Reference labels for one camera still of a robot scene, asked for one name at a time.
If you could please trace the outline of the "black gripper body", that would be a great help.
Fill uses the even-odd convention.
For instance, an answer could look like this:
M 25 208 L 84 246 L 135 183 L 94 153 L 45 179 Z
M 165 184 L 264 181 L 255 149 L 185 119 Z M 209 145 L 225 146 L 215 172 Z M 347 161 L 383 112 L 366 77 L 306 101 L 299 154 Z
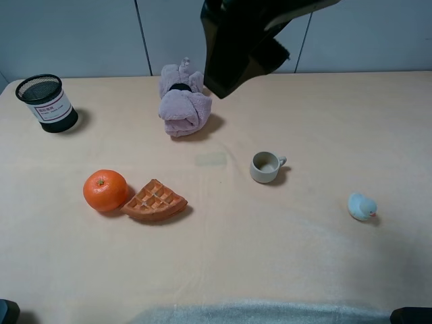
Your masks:
M 270 30 L 291 20 L 339 3 L 339 0 L 205 1 L 200 13 L 203 22 L 218 28 Z

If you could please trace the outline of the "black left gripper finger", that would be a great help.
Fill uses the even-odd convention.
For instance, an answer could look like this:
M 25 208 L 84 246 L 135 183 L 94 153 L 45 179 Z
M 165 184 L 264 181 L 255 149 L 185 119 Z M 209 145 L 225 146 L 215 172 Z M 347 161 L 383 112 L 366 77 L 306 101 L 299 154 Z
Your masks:
M 205 32 L 207 58 L 205 86 L 224 99 L 246 81 L 268 74 L 265 41 L 268 34 L 254 24 L 200 17 Z

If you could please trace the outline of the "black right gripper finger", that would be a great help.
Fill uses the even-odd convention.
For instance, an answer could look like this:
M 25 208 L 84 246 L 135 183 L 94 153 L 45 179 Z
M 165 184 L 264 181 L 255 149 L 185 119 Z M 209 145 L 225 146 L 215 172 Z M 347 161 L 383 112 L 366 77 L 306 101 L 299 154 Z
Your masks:
M 286 60 L 290 52 L 273 37 L 248 39 L 248 79 L 273 73 Z

